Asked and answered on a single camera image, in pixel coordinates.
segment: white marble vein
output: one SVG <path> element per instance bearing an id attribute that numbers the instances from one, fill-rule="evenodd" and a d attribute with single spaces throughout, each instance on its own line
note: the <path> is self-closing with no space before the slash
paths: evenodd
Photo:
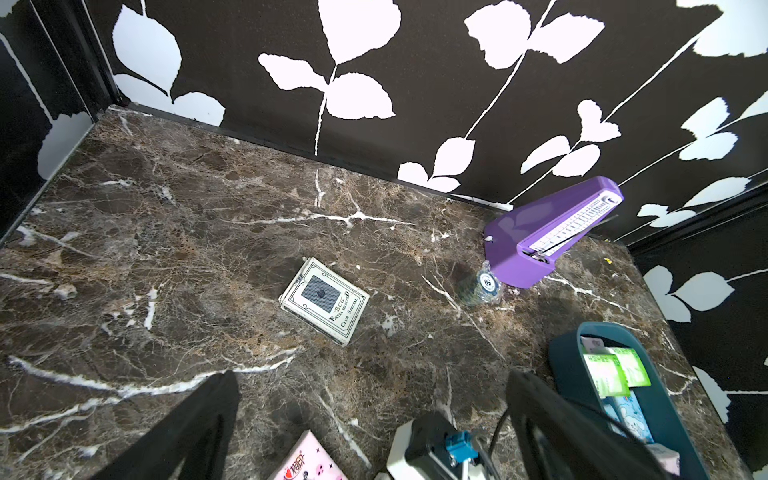
<path id="1" fill-rule="evenodd" d="M 437 292 L 437 293 L 439 293 L 440 295 L 443 295 L 443 296 L 444 296 L 444 297 L 445 297 L 445 298 L 448 300 L 448 303 L 449 303 L 449 305 L 450 305 L 450 306 L 451 306 L 451 307 L 452 307 L 454 310 L 456 310 L 456 319 L 457 319 L 457 320 L 458 320 L 458 319 L 460 319 L 460 318 L 462 318 L 462 313 L 463 313 L 464 315 L 466 315 L 466 316 L 467 316 L 467 318 L 469 318 L 469 321 L 470 321 L 470 322 L 472 322 L 472 325 L 473 325 L 473 326 L 475 327 L 475 329 L 478 331 L 478 333 L 480 334 L 480 336 L 483 338 L 483 340 L 485 340 L 486 342 L 488 342 L 488 344 L 491 346 L 491 348 L 493 348 L 493 351 L 494 351 L 494 352 L 496 352 L 496 354 L 497 354 L 499 357 L 501 357 L 501 358 L 502 358 L 502 360 L 503 360 L 503 359 L 505 359 L 505 358 L 504 358 L 504 355 L 502 355 L 502 353 L 498 351 L 498 349 L 497 349 L 497 348 L 496 348 L 496 346 L 493 344 L 493 342 L 492 342 L 492 341 L 491 341 L 491 340 L 490 340 L 490 339 L 489 339 L 487 336 L 485 336 L 485 333 L 483 333 L 483 331 L 480 329 L 480 327 L 478 326 L 478 324 L 475 322 L 475 319 L 473 319 L 473 318 L 472 318 L 472 316 L 471 316 L 471 315 L 469 315 L 467 312 L 464 312 L 464 311 L 462 311 L 462 308 L 461 308 L 461 306 L 460 306 L 460 305 L 459 305 L 459 304 L 458 304 L 458 303 L 457 303 L 455 300 L 453 300 L 453 297 L 451 297 L 450 293 L 448 293 L 448 292 L 446 292 L 446 291 L 444 290 L 444 288 L 445 288 L 445 287 L 443 287 L 443 289 L 439 289 L 438 287 L 436 287 L 436 286 L 432 285 L 432 282 L 430 282 L 429 280 L 427 280 L 427 278 L 426 278 L 425 276 L 423 276 L 423 275 L 422 275 L 422 278 L 424 279 L 424 281 L 425 281 L 425 282 L 427 282 L 427 285 L 429 285 L 429 286 L 430 286 L 430 287 L 431 287 L 431 288 L 432 288 L 434 291 L 436 291 L 436 292 Z M 436 276 L 433 276 L 433 278 L 435 279 L 435 282 L 436 282 L 438 285 L 440 285 L 440 286 L 443 286 L 443 285 L 442 285 L 442 283 L 440 283 L 440 280 L 437 280 L 437 277 L 436 277 Z"/>
<path id="2" fill-rule="evenodd" d="M 355 439 L 352 438 L 352 436 L 346 431 L 344 428 L 344 424 L 341 420 L 339 420 L 339 417 L 336 416 L 336 413 L 333 412 L 333 409 L 328 405 L 325 400 L 321 396 L 317 396 L 317 398 L 320 400 L 320 404 L 325 407 L 326 411 L 328 412 L 328 415 L 331 415 L 331 418 L 333 419 L 334 423 L 336 423 L 336 428 L 339 430 L 339 433 L 342 437 L 346 440 L 347 443 L 349 443 L 349 447 L 352 449 L 353 452 L 357 454 L 357 456 L 360 457 L 363 463 L 366 464 L 366 467 L 372 468 L 371 461 L 368 460 L 368 457 L 365 453 L 363 453 L 362 449 L 360 448 L 360 445 L 357 445 L 357 442 L 355 442 Z"/>
<path id="3" fill-rule="evenodd" d="M 23 276 L 11 275 L 10 273 L 0 273 L 0 278 L 13 280 L 14 282 L 19 282 L 19 283 L 35 283 L 37 285 L 53 285 L 53 282 L 49 282 L 47 280 L 39 280 L 36 278 L 24 278 Z"/>
<path id="4" fill-rule="evenodd" d="M 315 170 L 315 188 L 317 189 L 317 198 L 315 198 L 315 207 L 320 206 L 320 202 L 323 201 L 323 196 L 326 194 L 324 191 L 320 190 L 319 176 L 320 176 L 320 169 L 318 168 L 317 170 Z"/>
<path id="5" fill-rule="evenodd" d="M 610 300 L 606 300 L 602 296 L 599 296 L 599 295 L 595 294 L 595 292 L 593 292 L 592 290 L 586 290 L 586 289 L 580 288 L 578 286 L 575 286 L 573 283 L 569 282 L 568 280 L 566 280 L 565 278 L 563 278 L 561 276 L 560 277 L 545 276 L 544 278 L 546 280 L 551 280 L 553 282 L 562 283 L 563 285 L 568 285 L 570 288 L 573 289 L 574 293 L 583 293 L 584 295 L 592 296 L 592 297 L 600 300 L 601 302 L 610 303 L 611 305 L 617 306 L 618 308 L 622 309 L 623 311 L 632 313 L 634 315 L 634 313 L 631 310 L 629 310 L 626 306 L 621 306 L 621 305 L 619 305 L 616 302 L 611 302 Z"/>
<path id="6" fill-rule="evenodd" d="M 22 225 L 19 225 L 18 227 L 16 227 L 16 230 L 18 232 L 21 232 L 21 233 L 24 234 L 25 240 L 27 240 L 28 237 L 38 237 L 38 238 L 42 238 L 43 240 L 47 240 L 49 242 L 56 243 L 60 247 L 64 247 L 66 249 L 72 250 L 75 253 L 79 253 L 81 255 L 85 255 L 86 257 L 98 258 L 98 256 L 96 256 L 96 255 L 91 255 L 90 253 L 86 253 L 86 252 L 84 252 L 82 250 L 78 250 L 77 248 L 74 248 L 69 243 L 62 242 L 58 238 L 52 237 L 51 235 L 46 235 L 45 233 L 40 233 L 37 230 L 34 230 L 34 229 L 30 228 L 30 227 L 23 227 Z"/>
<path id="7" fill-rule="evenodd" d="M 346 226 L 350 228 L 353 226 L 352 220 L 355 218 L 360 220 L 373 220 L 375 222 L 400 223 L 402 225 L 415 225 L 414 223 L 403 222 L 401 220 L 397 220 L 396 218 L 371 217 L 370 215 L 364 214 L 360 210 L 356 211 L 354 214 L 349 215 L 347 217 L 339 217 L 338 215 L 309 214 L 309 215 L 299 215 L 298 217 L 270 218 L 269 220 L 250 220 L 247 222 L 236 222 L 234 220 L 225 220 L 225 222 L 236 223 L 238 225 L 272 225 L 275 223 L 295 223 L 295 222 L 303 222 L 307 220 L 317 220 L 318 218 L 326 218 L 328 220 L 338 220 L 346 223 Z"/>
<path id="8" fill-rule="evenodd" d="M 287 358 L 280 360 L 279 362 L 260 365 L 260 366 L 235 368 L 235 369 L 232 369 L 232 371 L 235 373 L 243 373 L 243 374 L 269 372 L 271 370 L 277 369 L 280 366 L 289 365 L 295 358 L 296 358 L 296 355 L 291 355 Z M 118 396 L 89 399 L 85 402 L 78 403 L 61 412 L 51 413 L 47 415 L 40 415 L 26 422 L 19 423 L 17 425 L 10 425 L 4 428 L 0 428 L 0 434 L 20 432 L 22 430 L 28 429 L 33 425 L 38 425 L 41 423 L 63 419 L 63 418 L 69 417 L 70 415 L 75 415 L 80 412 L 87 412 L 88 410 L 93 409 L 94 407 L 97 407 L 97 406 L 115 405 L 125 399 L 129 399 L 137 395 L 157 396 L 157 395 L 166 395 L 169 393 L 188 392 L 196 388 L 208 377 L 216 375 L 217 373 L 223 373 L 226 371 L 226 370 L 214 370 L 212 372 L 198 373 L 197 375 L 192 377 L 192 379 L 190 380 L 170 383 L 168 385 L 163 385 L 163 386 L 138 386 L 134 383 L 128 383 L 127 385 L 115 385 L 109 382 L 101 382 L 98 380 L 87 379 L 82 375 L 72 376 L 66 373 L 51 372 L 49 370 L 39 369 L 38 367 L 33 366 L 30 362 L 20 359 L 17 356 L 9 356 L 8 362 L 11 363 L 11 365 L 20 367 L 28 374 L 37 376 L 39 378 L 51 380 L 56 383 L 66 383 L 73 386 L 81 386 L 87 389 L 101 390 L 103 392 L 112 392 L 117 394 Z"/>

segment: teal container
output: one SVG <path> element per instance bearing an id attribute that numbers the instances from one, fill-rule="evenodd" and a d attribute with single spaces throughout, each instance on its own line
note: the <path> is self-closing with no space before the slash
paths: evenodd
<path id="1" fill-rule="evenodd" d="M 582 336 L 596 336 L 606 341 L 606 345 L 620 344 L 635 349 L 650 378 L 650 386 L 632 389 L 648 423 L 651 435 L 656 443 L 680 453 L 680 477 L 686 480 L 710 480 L 701 457 L 691 443 L 680 416 L 677 415 L 667 389 L 659 379 L 656 367 L 648 357 L 643 345 L 632 333 L 616 323 L 586 322 L 576 330 L 560 335 L 549 343 L 549 364 L 554 373 L 554 382 L 558 393 L 603 411 L 603 406 L 589 376 L 584 357 L 581 355 Z M 603 418 L 593 412 L 574 406 L 593 419 L 607 432 L 611 427 Z"/>

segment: brown marble surface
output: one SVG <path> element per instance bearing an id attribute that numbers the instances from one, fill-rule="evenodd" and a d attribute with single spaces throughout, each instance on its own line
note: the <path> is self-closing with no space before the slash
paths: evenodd
<path id="1" fill-rule="evenodd" d="M 645 345 L 712 478 L 746 478 L 623 247 L 584 238 L 533 288 L 455 307 L 494 215 L 109 111 L 0 250 L 0 476 L 87 478 L 235 369 L 226 478 L 266 478 L 312 429 L 349 478 L 371 479 L 398 425 L 438 409 L 492 429 L 509 369 L 552 384 L 548 341 L 604 320 Z M 277 305 L 303 257 L 371 294 L 345 349 Z M 497 452 L 525 477 L 510 428 Z"/>

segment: white leaf pattern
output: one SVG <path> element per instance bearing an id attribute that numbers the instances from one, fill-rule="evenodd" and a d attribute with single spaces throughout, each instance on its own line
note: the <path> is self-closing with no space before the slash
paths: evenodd
<path id="1" fill-rule="evenodd" d="M 526 50 L 531 34 L 531 16 L 520 5 L 503 0 L 486 5 L 464 20 L 469 36 L 477 38 L 485 52 L 485 63 L 502 70 L 509 68 Z"/>
<path id="2" fill-rule="evenodd" d="M 691 308 L 703 312 L 720 305 L 733 291 L 721 275 L 704 272 L 692 276 L 674 295 Z"/>
<path id="3" fill-rule="evenodd" d="M 717 382 L 715 382 L 709 373 L 704 372 L 698 367 L 694 367 L 694 372 L 696 373 L 696 376 L 699 377 L 704 392 L 707 392 L 707 396 L 710 397 L 712 405 L 715 406 L 720 421 L 728 423 L 728 405 L 730 405 L 728 394 L 717 385 Z"/>
<path id="4" fill-rule="evenodd" d="M 38 152 L 38 174 L 46 180 L 53 177 L 92 124 L 91 116 L 84 111 L 73 115 L 60 114 L 53 120 Z"/>
<path id="5" fill-rule="evenodd" d="M 361 73 L 348 73 L 328 87 L 328 113 L 337 118 L 394 117 L 392 100 L 378 81 Z"/>
<path id="6" fill-rule="evenodd" d="M 709 137 L 728 118 L 728 104 L 722 97 L 696 110 L 680 128 L 690 131 L 698 139 Z"/>
<path id="7" fill-rule="evenodd" d="M 690 310 L 685 306 L 685 303 L 675 296 L 664 295 L 655 300 L 665 319 L 680 323 L 690 323 Z"/>
<path id="8" fill-rule="evenodd" d="M 112 41 L 123 65 L 170 94 L 181 66 L 181 51 L 173 34 L 157 20 L 123 5 Z"/>
<path id="9" fill-rule="evenodd" d="M 717 5 L 722 15 L 699 35 L 694 51 L 703 57 L 744 55 L 768 51 L 768 2 L 765 0 L 677 0 L 678 7 Z"/>
<path id="10" fill-rule="evenodd" d="M 669 293 L 672 288 L 672 272 L 665 266 L 656 265 L 643 275 L 643 280 L 654 297 Z"/>
<path id="11" fill-rule="evenodd" d="M 677 225 L 678 223 L 695 216 L 696 212 L 693 210 L 679 210 L 677 212 L 666 214 L 663 217 L 658 217 L 656 220 L 650 222 L 649 225 L 653 228 L 672 227 L 673 225 Z"/>
<path id="12" fill-rule="evenodd" d="M 768 91 L 760 95 L 760 98 L 755 100 L 755 103 L 747 107 L 744 113 L 739 117 L 739 120 L 762 114 L 768 114 Z"/>
<path id="13" fill-rule="evenodd" d="M 666 267 L 656 265 L 643 275 L 650 294 L 667 320 L 690 322 L 690 311 L 685 304 L 669 294 L 672 287 L 672 273 Z"/>
<path id="14" fill-rule="evenodd" d="M 127 74 L 116 74 L 114 76 L 114 83 L 134 103 L 162 111 L 173 110 L 170 97 L 146 81 Z"/>
<path id="15" fill-rule="evenodd" d="M 694 195 L 693 198 L 683 205 L 683 207 L 711 204 L 712 202 L 719 202 L 720 200 L 735 197 L 746 190 L 746 186 L 749 182 L 750 179 L 745 177 L 728 177 L 718 180 Z"/>
<path id="16" fill-rule="evenodd" d="M 407 162 L 401 164 L 397 170 L 397 179 L 426 187 L 429 176 L 421 164 Z"/>
<path id="17" fill-rule="evenodd" d="M 729 131 L 694 141 L 680 151 L 681 160 L 719 160 L 733 150 L 739 138 Z"/>
<path id="18" fill-rule="evenodd" d="M 645 204 L 637 212 L 638 217 L 663 217 L 669 213 L 667 205 Z"/>
<path id="19" fill-rule="evenodd" d="M 472 162 L 474 150 L 474 140 L 454 137 L 444 141 L 435 155 L 435 169 L 432 176 L 460 174 Z"/>
<path id="20" fill-rule="evenodd" d="M 421 164 L 408 162 L 400 165 L 397 172 L 397 179 L 409 182 L 411 184 L 421 185 L 422 187 L 448 193 L 461 185 L 458 180 L 451 177 L 433 177 L 428 178 L 427 173 Z"/>
<path id="21" fill-rule="evenodd" d="M 131 101 L 145 107 L 156 108 L 181 117 L 191 118 L 211 125 L 220 125 L 225 108 L 215 98 L 199 91 L 181 95 L 175 101 L 146 81 L 126 74 L 114 76 L 114 82 Z"/>
<path id="22" fill-rule="evenodd" d="M 383 47 L 400 28 L 392 0 L 318 0 L 317 7 L 337 65 Z"/>
<path id="23" fill-rule="evenodd" d="M 603 111 L 594 100 L 583 100 L 576 111 L 581 118 L 581 141 L 604 142 L 621 136 L 618 125 L 601 122 Z"/>
<path id="24" fill-rule="evenodd" d="M 18 0 L 0 0 L 0 18 L 7 17 Z"/>
<path id="25" fill-rule="evenodd" d="M 520 174 L 524 174 L 542 162 L 567 155 L 569 151 L 571 151 L 571 144 L 568 143 L 568 138 L 565 135 L 550 138 L 528 155 L 528 158 L 520 166 Z"/>
<path id="26" fill-rule="evenodd" d="M 587 145 L 564 156 L 552 169 L 558 177 L 577 177 L 586 174 L 600 159 L 600 148 Z"/>
<path id="27" fill-rule="evenodd" d="M 603 28 L 603 22 L 566 13 L 534 30 L 528 48 L 550 55 L 562 64 L 589 46 Z"/>
<path id="28" fill-rule="evenodd" d="M 270 74 L 275 84 L 283 90 L 309 87 L 325 91 L 326 79 L 315 73 L 306 60 L 293 60 L 281 55 L 259 55 L 259 63 Z"/>
<path id="29" fill-rule="evenodd" d="M 437 190 L 438 192 L 443 192 L 444 194 L 447 194 L 448 192 L 456 190 L 456 188 L 458 188 L 459 185 L 461 184 L 455 178 L 432 177 L 427 182 L 426 187 L 431 188 L 433 190 Z"/>
<path id="30" fill-rule="evenodd" d="M 224 106 L 216 98 L 199 91 L 191 91 L 174 100 L 172 113 L 205 124 L 221 125 L 224 119 Z"/>

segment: pink package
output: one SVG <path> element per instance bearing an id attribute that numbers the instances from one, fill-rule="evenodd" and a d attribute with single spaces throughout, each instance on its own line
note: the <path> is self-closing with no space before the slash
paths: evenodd
<path id="1" fill-rule="evenodd" d="M 339 466 L 307 430 L 270 480 L 347 480 Z"/>

